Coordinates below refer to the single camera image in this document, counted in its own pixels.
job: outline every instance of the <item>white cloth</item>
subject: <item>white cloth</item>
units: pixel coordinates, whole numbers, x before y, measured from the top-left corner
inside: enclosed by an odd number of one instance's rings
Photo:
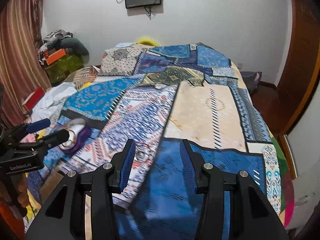
[[[29,123],[50,118],[58,109],[58,105],[62,100],[76,92],[75,84],[71,82],[64,82],[57,87],[51,88],[32,109]]]

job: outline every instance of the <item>patchwork quilt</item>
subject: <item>patchwork quilt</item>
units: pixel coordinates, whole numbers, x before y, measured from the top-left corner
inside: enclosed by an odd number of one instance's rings
[[[218,51],[202,43],[106,50],[93,85],[61,104],[46,134],[81,116],[92,127],[85,146],[72,157],[49,150],[45,167],[28,175],[38,208],[63,174],[95,170],[132,138],[136,155],[128,186],[113,195],[128,210],[116,212],[121,239],[193,239],[203,196],[190,192],[183,179],[179,143],[188,139],[222,171],[248,171],[283,224],[289,223],[294,196],[284,155],[238,69]],[[224,220],[228,239],[228,193]]]

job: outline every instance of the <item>metal bolt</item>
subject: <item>metal bolt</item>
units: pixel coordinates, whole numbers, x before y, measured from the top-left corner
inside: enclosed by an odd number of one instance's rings
[[[72,178],[73,176],[76,175],[76,171],[68,171],[67,175],[68,177]]]
[[[240,171],[239,173],[241,177],[244,177],[244,178],[248,177],[248,173],[246,171]]]
[[[105,163],[102,167],[103,167],[105,170],[108,170],[108,169],[111,169],[111,168],[112,168],[112,164],[111,164],[111,163]]]
[[[213,168],[213,165],[211,163],[205,163],[203,164],[203,166],[206,170],[211,170]]]

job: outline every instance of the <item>hand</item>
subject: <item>hand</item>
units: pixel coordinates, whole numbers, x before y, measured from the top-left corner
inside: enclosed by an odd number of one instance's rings
[[[29,196],[27,192],[27,178],[25,174],[21,175],[21,180],[18,184],[18,191],[20,192],[18,196],[18,202],[21,204],[22,207],[26,207],[29,205]]]

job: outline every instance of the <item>curtain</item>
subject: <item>curtain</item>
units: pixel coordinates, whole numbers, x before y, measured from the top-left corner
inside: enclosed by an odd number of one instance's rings
[[[51,87],[36,54],[42,45],[42,1],[10,0],[0,14],[1,119],[8,127],[26,119],[21,104],[36,88]]]

